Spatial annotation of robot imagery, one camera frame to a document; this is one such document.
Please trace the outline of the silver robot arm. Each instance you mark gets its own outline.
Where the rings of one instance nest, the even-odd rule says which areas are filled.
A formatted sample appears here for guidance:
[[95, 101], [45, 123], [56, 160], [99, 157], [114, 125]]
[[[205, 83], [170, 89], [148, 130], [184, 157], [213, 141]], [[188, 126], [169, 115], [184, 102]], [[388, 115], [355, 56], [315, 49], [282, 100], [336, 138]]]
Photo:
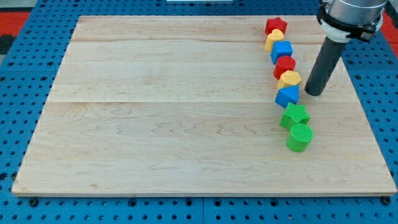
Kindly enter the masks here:
[[369, 42], [382, 26], [386, 0], [320, 0], [318, 23], [326, 36], [345, 44], [351, 39]]

